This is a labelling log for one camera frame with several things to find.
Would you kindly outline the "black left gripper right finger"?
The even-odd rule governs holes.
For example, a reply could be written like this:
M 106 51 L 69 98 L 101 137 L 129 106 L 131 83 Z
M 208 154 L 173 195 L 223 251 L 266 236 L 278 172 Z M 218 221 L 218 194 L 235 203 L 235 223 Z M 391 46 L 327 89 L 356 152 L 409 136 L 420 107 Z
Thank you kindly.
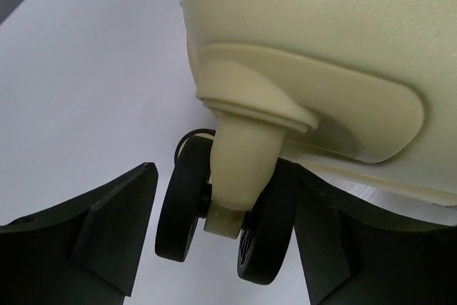
M 295 166 L 312 304 L 454 304 L 456 228 L 395 214 Z

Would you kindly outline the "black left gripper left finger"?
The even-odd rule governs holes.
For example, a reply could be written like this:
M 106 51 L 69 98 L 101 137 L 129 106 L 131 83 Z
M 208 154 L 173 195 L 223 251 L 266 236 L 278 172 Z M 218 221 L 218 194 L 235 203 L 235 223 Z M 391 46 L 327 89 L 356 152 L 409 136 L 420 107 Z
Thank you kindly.
M 123 304 L 133 291 L 158 171 L 142 163 L 1 227 L 2 304 Z

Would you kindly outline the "yellow suitcase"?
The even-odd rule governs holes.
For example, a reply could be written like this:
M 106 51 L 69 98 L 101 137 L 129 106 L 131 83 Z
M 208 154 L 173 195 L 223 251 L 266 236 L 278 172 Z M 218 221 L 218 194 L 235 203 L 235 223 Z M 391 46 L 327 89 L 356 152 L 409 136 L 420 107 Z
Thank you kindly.
M 156 232 L 182 262 L 197 221 L 277 275 L 298 172 L 456 205 L 456 0 L 181 0 L 196 97 L 218 119 L 176 148 Z

